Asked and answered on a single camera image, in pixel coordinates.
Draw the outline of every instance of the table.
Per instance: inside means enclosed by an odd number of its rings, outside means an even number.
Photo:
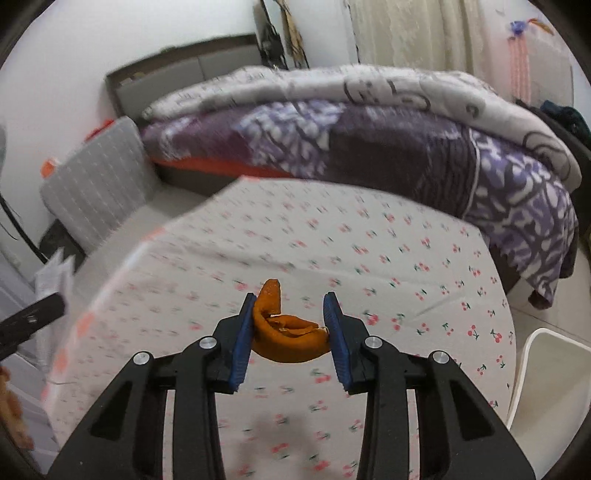
[[[134,353],[181,351],[268,278],[281,282],[284,313],[322,324],[333,290],[344,313],[401,351],[447,351],[506,419],[513,322],[476,228],[374,190],[241,179],[145,239],[76,323],[44,394],[60,444]],[[409,405],[418,478],[412,396]],[[229,479],[356,475],[365,396],[346,395],[330,355],[283,365],[252,353],[217,412]],[[166,468],[170,452],[168,425]]]

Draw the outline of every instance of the tablecloth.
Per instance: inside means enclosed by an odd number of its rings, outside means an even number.
[[[281,282],[284,313],[322,324],[322,298],[335,291],[345,314],[399,350],[447,351],[506,419],[513,322],[475,227],[374,190],[241,179],[145,239],[78,320],[44,392],[59,442],[134,353],[181,351],[268,278]],[[330,354],[284,365],[252,353],[239,392],[217,395],[227,477],[354,477],[365,403],[343,391]]]

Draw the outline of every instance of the beige curtain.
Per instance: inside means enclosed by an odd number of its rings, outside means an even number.
[[[349,0],[363,63],[461,70],[488,80],[478,0]]]

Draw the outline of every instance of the black cable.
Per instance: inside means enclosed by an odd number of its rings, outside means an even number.
[[[11,209],[10,209],[10,205],[7,204],[6,200],[4,200],[4,197],[2,196],[1,193],[0,193],[0,206],[2,207],[2,210],[4,210],[4,213],[6,213],[6,216],[8,217],[8,219],[14,225],[14,228],[17,229],[18,234],[22,237],[22,239],[25,241],[25,243],[29,246],[29,248],[37,256],[37,258],[39,260],[41,260],[44,264],[46,264],[48,261],[48,258],[45,255],[43,255],[41,250],[39,250],[37,248],[37,246],[33,243],[33,241],[25,233],[25,230],[22,229],[21,224],[18,223],[17,219],[12,214]]]

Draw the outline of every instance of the blue gripper pad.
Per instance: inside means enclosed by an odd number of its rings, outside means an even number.
[[[241,322],[241,326],[232,351],[232,372],[228,380],[228,384],[234,392],[238,391],[238,387],[244,382],[248,359],[251,356],[252,333],[254,328],[252,308],[254,307],[255,301],[256,296],[249,293],[238,314],[238,321]]]
[[[328,292],[323,302],[324,325],[329,330],[330,351],[339,382],[346,391],[349,391],[353,384],[353,377],[350,368],[350,353],[345,335],[341,327],[343,312],[334,292]]]

